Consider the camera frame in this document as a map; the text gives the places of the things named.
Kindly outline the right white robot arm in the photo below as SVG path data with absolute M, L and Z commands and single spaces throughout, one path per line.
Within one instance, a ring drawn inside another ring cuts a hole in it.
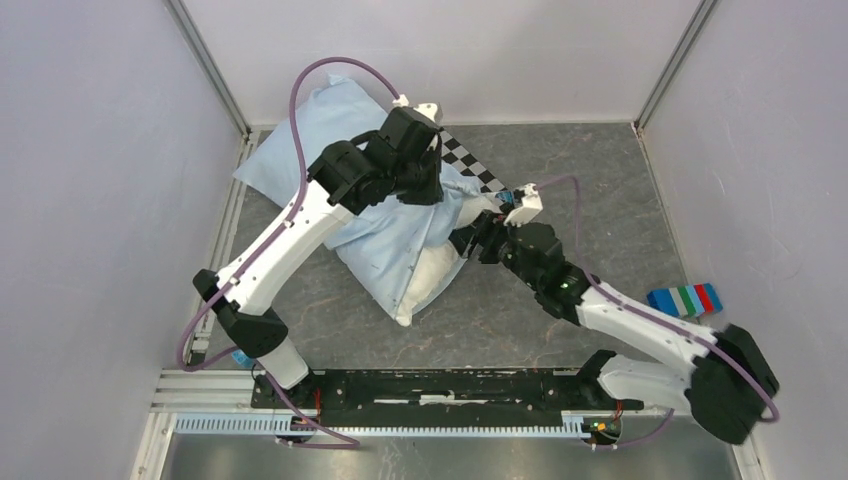
M 759 423 L 776 423 L 780 390 L 754 337 L 728 324 L 715 330 L 650 308 L 570 262 L 552 226 L 510 226 L 495 212 L 453 231 L 465 257 L 498 264 L 534 293 L 556 319 L 601 332 L 650 356 L 635 361 L 598 352 L 577 382 L 580 400 L 602 408 L 613 399 L 638 400 L 690 414 L 715 438 L 743 444 Z

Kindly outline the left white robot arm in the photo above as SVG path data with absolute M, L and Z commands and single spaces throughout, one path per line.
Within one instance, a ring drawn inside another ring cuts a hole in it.
M 329 236 L 390 197 L 411 205 L 442 201 L 440 108 L 396 105 L 382 126 L 325 147 L 296 195 L 229 265 L 199 271 L 193 284 L 236 347 L 276 380 L 290 407 L 314 394 L 310 369 L 271 307 L 282 286 Z

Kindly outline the light blue pillowcase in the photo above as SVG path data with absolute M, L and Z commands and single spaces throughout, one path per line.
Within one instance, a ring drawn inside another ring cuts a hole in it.
M 332 75 L 328 86 L 313 90 L 297 108 L 297 134 L 308 161 L 314 161 L 330 143 L 374 130 L 386 117 L 386 111 L 354 80 Z M 236 170 L 235 178 L 277 205 L 285 205 L 299 186 L 293 137 L 289 122 L 281 122 Z M 390 197 L 367 208 L 324 243 L 393 320 L 422 249 L 449 239 L 463 201 L 483 195 L 475 182 L 446 163 L 440 182 L 442 202 L 405 205 Z

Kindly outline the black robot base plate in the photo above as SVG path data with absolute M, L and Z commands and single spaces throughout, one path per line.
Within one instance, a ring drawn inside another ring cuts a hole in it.
M 287 395 L 327 427 L 554 427 L 564 411 L 644 407 L 553 368 L 316 370 Z

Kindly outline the white pillow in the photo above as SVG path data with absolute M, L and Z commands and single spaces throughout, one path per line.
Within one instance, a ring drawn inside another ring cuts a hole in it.
M 498 209 L 498 203 L 492 194 L 465 199 L 451 232 L 470 226 L 484 210 Z M 424 247 L 408 287 L 399 301 L 395 321 L 403 327 L 410 326 L 413 316 L 426 308 L 448 287 L 465 262 L 450 239 L 434 247 Z

